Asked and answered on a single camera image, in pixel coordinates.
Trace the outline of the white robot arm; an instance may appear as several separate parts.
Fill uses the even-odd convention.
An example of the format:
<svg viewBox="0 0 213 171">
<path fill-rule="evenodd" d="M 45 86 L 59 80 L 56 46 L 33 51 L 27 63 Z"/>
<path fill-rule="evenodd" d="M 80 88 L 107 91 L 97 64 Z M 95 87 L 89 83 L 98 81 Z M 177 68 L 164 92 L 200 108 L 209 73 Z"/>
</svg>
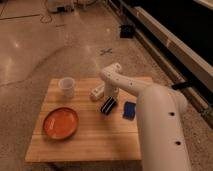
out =
<svg viewBox="0 0 213 171">
<path fill-rule="evenodd" d="M 180 115 L 185 96 L 167 86 L 124 76 L 113 63 L 100 71 L 106 92 L 119 88 L 136 97 L 136 118 L 143 171 L 192 171 Z"/>
</svg>

